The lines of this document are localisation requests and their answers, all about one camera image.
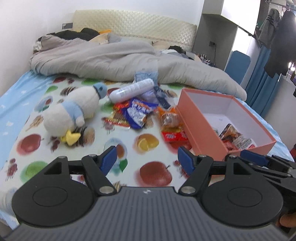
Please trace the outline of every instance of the blue chair back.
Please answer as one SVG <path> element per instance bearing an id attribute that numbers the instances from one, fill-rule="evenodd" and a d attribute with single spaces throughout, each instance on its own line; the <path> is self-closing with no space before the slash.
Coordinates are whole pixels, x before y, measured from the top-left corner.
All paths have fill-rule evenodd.
<path id="1" fill-rule="evenodd" d="M 251 58 L 244 53 L 234 51 L 226 66 L 225 72 L 238 84 L 241 84 L 251 63 Z"/>

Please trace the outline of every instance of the blue curtain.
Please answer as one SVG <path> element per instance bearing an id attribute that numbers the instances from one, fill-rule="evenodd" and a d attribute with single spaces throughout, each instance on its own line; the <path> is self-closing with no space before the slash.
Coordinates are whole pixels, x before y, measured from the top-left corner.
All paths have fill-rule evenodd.
<path id="1" fill-rule="evenodd" d="M 267 114 L 279 88 L 278 80 L 280 76 L 276 74 L 274 78 L 271 78 L 264 70 L 269 55 L 270 50 L 262 46 L 254 71 L 246 87 L 246 103 L 262 118 Z"/>

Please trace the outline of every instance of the blue plush hat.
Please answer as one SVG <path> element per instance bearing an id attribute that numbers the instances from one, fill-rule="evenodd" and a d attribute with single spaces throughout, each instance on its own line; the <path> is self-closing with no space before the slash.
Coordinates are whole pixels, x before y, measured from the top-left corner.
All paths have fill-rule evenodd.
<path id="1" fill-rule="evenodd" d="M 107 86 L 102 83 L 95 84 L 94 89 L 98 93 L 100 99 L 103 99 L 107 94 Z"/>

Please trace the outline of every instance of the blue bed sheet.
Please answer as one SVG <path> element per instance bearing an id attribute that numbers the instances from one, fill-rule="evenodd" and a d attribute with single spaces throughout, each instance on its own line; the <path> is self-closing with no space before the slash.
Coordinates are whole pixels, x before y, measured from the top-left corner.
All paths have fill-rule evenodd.
<path id="1" fill-rule="evenodd" d="M 25 73 L 2 97 L 0 97 L 0 166 L 3 167 L 8 159 L 13 144 L 22 130 L 36 103 L 43 96 L 56 76 L 46 77 L 33 71 Z M 275 137 L 277 143 L 269 155 L 277 155 L 293 161 L 287 147 L 282 143 L 277 132 L 245 102 L 239 100 Z M 17 224 L 9 215 L 0 212 L 0 218 L 11 228 Z"/>

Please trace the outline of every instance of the stuffed animal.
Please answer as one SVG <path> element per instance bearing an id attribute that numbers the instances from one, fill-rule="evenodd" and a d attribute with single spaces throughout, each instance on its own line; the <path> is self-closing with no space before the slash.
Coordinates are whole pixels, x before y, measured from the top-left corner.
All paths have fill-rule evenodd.
<path id="1" fill-rule="evenodd" d="M 44 127 L 51 136 L 60 137 L 69 146 L 78 141 L 81 134 L 72 133 L 82 127 L 85 119 L 92 118 L 99 100 L 107 94 L 107 86 L 97 83 L 73 90 L 64 102 L 51 106 L 44 112 Z"/>

